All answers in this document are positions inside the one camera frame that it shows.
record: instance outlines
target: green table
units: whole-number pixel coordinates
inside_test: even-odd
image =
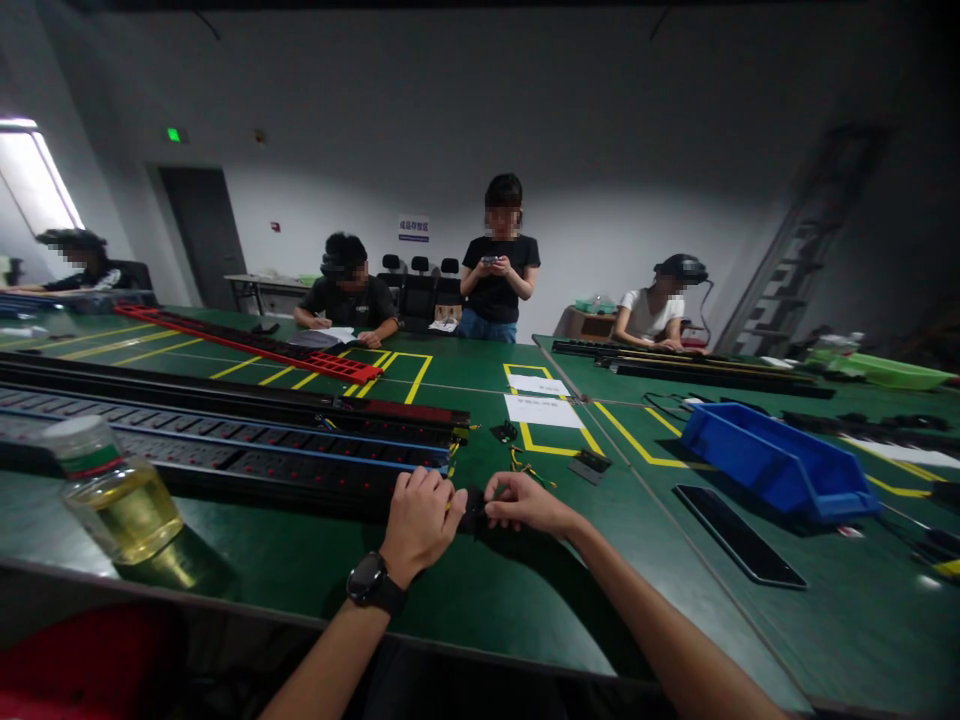
[[[176,309],[238,328],[250,316]],[[548,374],[534,346],[400,335],[381,352],[351,357],[387,367],[383,379],[356,388],[326,377],[117,316],[50,316],[58,341],[7,341],[0,351],[37,347],[51,357],[123,365],[193,377],[336,392],[466,409],[484,429],[457,454],[454,481],[483,485],[509,466],[509,452],[486,428],[503,422],[506,372]],[[277,337],[295,328],[280,321]],[[758,637],[753,619],[728,595],[661,500],[638,479],[633,459],[595,417],[577,407],[583,432],[527,428],[523,456],[557,496],[589,518],[657,588],[713,638],[787,710],[804,712],[803,694]],[[613,461],[595,488],[566,470],[585,445]],[[57,501],[59,482],[4,473],[0,507],[5,532],[0,562],[90,582],[123,583],[138,592],[244,612],[280,615],[322,626],[343,599],[346,573],[379,546],[383,528],[306,514],[179,498],[190,528],[152,561],[133,569],[107,562]],[[439,565],[420,579],[391,632],[444,651],[484,654],[505,662],[546,666],[559,673],[617,676],[652,682],[646,662],[623,624],[565,548],[534,533],[495,533],[489,541],[459,538]]]
[[[555,372],[581,396],[590,397],[589,413],[815,705],[904,714],[928,711],[933,716],[948,693],[954,693],[952,700],[957,702],[957,588],[941,584],[911,561],[907,545],[875,519],[860,523],[862,539],[836,532],[801,537],[784,528],[728,477],[697,468],[698,458],[679,442],[684,423],[646,406],[643,396],[648,392],[686,396],[690,391],[714,398],[723,395],[760,405],[775,416],[783,410],[827,416],[856,411],[880,420],[923,412],[946,417],[957,426],[960,395],[950,389],[918,393],[840,384],[835,398],[816,400],[620,377],[594,367],[589,358],[550,353],[554,338],[536,339],[550,354]],[[656,400],[664,407],[675,406]],[[882,502],[960,534],[960,518],[923,497],[937,479],[960,482],[960,472],[905,469],[840,439],[822,439],[858,456]],[[673,493],[679,483],[712,487],[725,495],[805,577],[810,589],[790,592],[748,580]],[[916,535],[909,523],[904,527]]]

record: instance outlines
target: black wristwatch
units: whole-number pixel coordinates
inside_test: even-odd
[[[364,555],[347,578],[347,595],[357,605],[372,605],[397,617],[407,602],[407,593],[387,574],[387,564],[380,553]]]

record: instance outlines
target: blue storage box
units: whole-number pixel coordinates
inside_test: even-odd
[[[783,513],[837,524],[880,512],[852,453],[739,403],[695,406],[680,440]]]

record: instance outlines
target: person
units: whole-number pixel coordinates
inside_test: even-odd
[[[470,243],[463,259],[460,294],[466,298],[460,337],[517,341],[520,300],[537,285],[537,241],[518,232],[523,218],[523,186],[513,173],[497,175],[486,194],[485,222],[490,232]]]
[[[136,281],[118,263],[107,257],[107,241],[96,233],[79,228],[47,230],[37,242],[60,251],[67,261],[83,270],[43,285],[15,285],[4,288],[16,293],[73,293],[80,290],[129,290]]]
[[[680,341],[683,291],[707,279],[706,267],[693,255],[671,255],[654,267],[653,285],[627,292],[618,305],[611,338],[635,347],[675,352],[703,352],[684,348]]]
[[[499,525],[519,530],[527,525],[573,546],[623,619],[680,717],[786,717],[596,528],[532,478],[523,473],[496,473],[487,483],[484,499],[491,528]],[[380,552],[365,556],[351,573],[348,599],[260,720],[343,715],[386,632],[391,612],[402,607],[413,579],[436,563],[453,542],[466,503],[466,490],[454,492],[453,483],[436,470],[418,467],[400,474]]]
[[[356,235],[337,232],[327,238],[323,264],[313,287],[293,311],[298,325],[323,330],[333,325],[372,327],[357,341],[376,349],[400,329],[390,288],[380,278],[370,277],[367,251]],[[326,311],[326,317],[319,313]]]

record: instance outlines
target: dark gray door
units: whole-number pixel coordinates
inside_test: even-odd
[[[236,311],[230,282],[223,276],[242,275],[247,272],[247,265],[223,170],[158,169],[200,299],[205,307]]]

